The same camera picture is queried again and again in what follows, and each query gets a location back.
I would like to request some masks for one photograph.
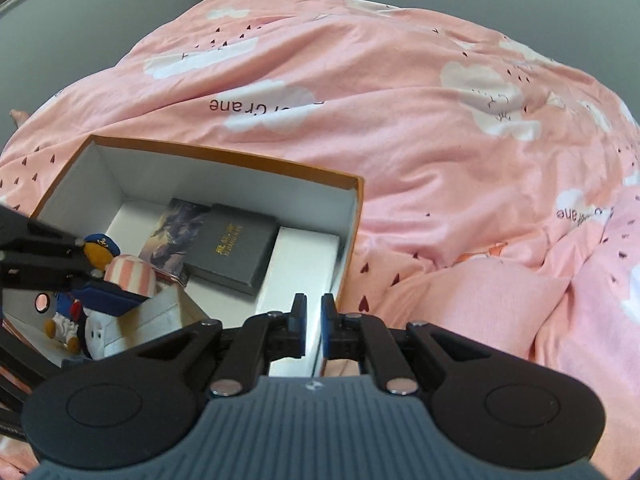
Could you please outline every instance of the pink fabric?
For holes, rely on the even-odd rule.
[[[8,205],[30,213],[90,133],[364,176],[342,309],[583,380],[607,409],[594,464],[640,465],[639,131],[594,78],[429,10],[206,0],[26,121]]]

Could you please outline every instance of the black box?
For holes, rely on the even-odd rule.
[[[272,216],[214,204],[187,252],[184,266],[192,276],[257,294],[278,228]]]

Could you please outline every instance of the cardboard box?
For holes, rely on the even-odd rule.
[[[122,253],[137,255],[173,197],[204,205],[223,203],[275,216],[281,226],[291,230],[281,254],[295,255],[297,245],[300,254],[304,254],[308,239],[330,261],[331,251],[335,252],[337,246],[333,269],[330,272],[324,269],[317,279],[307,271],[304,279],[300,278],[299,288],[296,279],[289,279],[294,268],[300,266],[291,256],[279,257],[280,264],[273,268],[270,264],[268,276],[274,290],[279,291],[277,294],[261,290],[255,297],[247,296],[198,278],[192,278],[186,287],[200,309],[219,319],[226,328],[241,326],[257,312],[288,312],[293,295],[289,301],[281,299],[288,295],[288,290],[281,286],[285,282],[296,292],[308,293],[306,357],[295,366],[278,367],[278,374],[319,373],[321,293],[332,292],[339,302],[360,220],[362,179],[216,148],[90,136],[46,192],[34,216],[79,237],[103,232],[118,244]],[[296,236],[294,230],[332,236]],[[324,251],[322,244],[327,244]],[[57,348],[42,332],[44,318],[51,315],[54,305],[42,318],[24,315],[25,308],[34,309],[34,300],[40,292],[28,292],[27,299],[20,294],[20,301],[5,299],[5,317],[34,347],[59,363],[65,350]],[[265,304],[264,298],[274,300]]]

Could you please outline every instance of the metal screw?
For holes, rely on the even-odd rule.
[[[234,379],[219,379],[209,386],[211,393],[218,397],[233,397],[242,391],[242,384]]]
[[[386,384],[386,390],[394,395],[411,395],[418,391],[418,383],[413,379],[398,377]]]

